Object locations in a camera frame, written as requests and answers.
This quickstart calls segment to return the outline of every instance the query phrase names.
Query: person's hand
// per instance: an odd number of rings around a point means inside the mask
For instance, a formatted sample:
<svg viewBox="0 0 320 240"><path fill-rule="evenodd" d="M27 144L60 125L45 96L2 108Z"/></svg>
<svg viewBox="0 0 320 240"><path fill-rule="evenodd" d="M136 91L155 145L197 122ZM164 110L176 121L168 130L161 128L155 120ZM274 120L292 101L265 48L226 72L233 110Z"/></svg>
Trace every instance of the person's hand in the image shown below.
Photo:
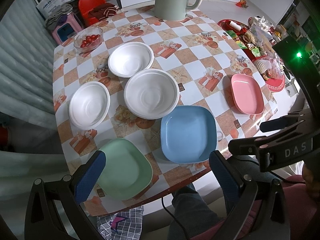
<svg viewBox="0 0 320 240"><path fill-rule="evenodd" d="M303 165L302 168L302 177L306 181L306 188L308 195L319 201L320 200L320 182L314 180L313 173L309 170L306 164Z"/></svg>

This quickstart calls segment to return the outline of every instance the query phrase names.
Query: black cable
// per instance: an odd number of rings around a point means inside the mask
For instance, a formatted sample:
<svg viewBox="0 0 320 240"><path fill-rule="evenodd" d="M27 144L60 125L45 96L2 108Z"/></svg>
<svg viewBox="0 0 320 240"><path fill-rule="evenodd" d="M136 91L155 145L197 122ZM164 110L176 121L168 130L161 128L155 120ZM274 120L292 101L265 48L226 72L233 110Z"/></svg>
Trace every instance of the black cable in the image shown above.
<svg viewBox="0 0 320 240"><path fill-rule="evenodd" d="M186 240L190 240L190 238L189 238L189 235L188 235L188 233L187 233L187 231L186 231L186 229L183 227L183 225L175 218L175 216L174 215L172 215L171 213L170 213L170 211L169 210L167 210L167 208L164 206L164 203L163 203L163 197L161 198L161 203L162 203L162 206L163 206L163 208L164 208L164 210L165 211L167 211L168 212L168 214L170 215L170 216L172 216L172 218L174 219L174 221L176 221L177 222L177 224L182 228L182 230L183 230L183 233L184 233L184 236L186 237Z"/></svg>
<svg viewBox="0 0 320 240"><path fill-rule="evenodd" d="M249 163L254 163L256 165L259 166L259 163L255 162L255 161L252 161L252 160L241 160L241 159L238 159L236 158L238 161L241 161L241 162L249 162ZM278 174L274 173L273 171L269 171L273 176L276 176L278 179L281 179L283 182L285 183L290 183L290 184L305 184L305 182L299 182L299 181L290 181L290 180L287 180L281 176L279 176Z"/></svg>

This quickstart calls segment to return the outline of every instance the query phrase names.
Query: bowl of cherry tomatoes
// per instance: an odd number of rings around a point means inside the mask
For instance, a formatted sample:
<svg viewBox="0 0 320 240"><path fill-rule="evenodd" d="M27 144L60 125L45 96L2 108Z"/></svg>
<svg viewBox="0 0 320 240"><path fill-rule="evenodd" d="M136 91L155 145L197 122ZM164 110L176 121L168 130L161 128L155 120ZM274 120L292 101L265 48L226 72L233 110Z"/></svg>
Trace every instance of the bowl of cherry tomatoes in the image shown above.
<svg viewBox="0 0 320 240"><path fill-rule="evenodd" d="M102 44L102 32L99 27L88 27L78 35L74 46L80 53L92 51Z"/></svg>

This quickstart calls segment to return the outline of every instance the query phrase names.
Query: green plate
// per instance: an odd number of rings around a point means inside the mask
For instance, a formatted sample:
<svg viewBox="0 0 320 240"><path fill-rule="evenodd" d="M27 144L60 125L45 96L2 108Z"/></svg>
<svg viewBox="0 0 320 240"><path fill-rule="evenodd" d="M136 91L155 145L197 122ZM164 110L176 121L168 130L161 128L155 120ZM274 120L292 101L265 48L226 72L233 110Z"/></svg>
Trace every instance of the green plate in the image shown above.
<svg viewBox="0 0 320 240"><path fill-rule="evenodd" d="M151 164L132 142L117 138L99 150L106 155L106 166L98 183L108 195L126 200L150 184L153 175Z"/></svg>

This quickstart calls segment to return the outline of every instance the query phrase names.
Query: white paper bag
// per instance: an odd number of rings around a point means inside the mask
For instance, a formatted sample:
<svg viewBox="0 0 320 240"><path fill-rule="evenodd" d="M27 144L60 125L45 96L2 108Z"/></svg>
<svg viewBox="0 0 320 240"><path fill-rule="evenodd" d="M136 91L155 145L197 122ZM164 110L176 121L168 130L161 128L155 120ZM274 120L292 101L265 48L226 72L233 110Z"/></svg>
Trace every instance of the white paper bag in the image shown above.
<svg viewBox="0 0 320 240"><path fill-rule="evenodd" d="M47 19L48 16L56 9L58 5L62 5L70 0L41 0L37 5L39 11Z"/></svg>

